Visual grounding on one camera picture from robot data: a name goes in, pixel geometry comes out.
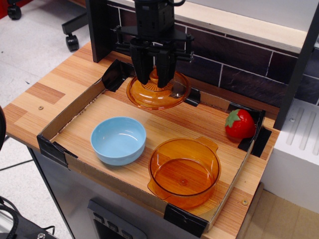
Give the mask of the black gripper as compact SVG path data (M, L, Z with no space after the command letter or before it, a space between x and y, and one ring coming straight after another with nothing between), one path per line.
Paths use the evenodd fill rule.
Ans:
M157 60L158 87L164 88L174 77L176 61L193 60L194 37L175 28L174 8L184 0L136 0L135 26L117 26L116 48L130 51L136 76L146 84Z

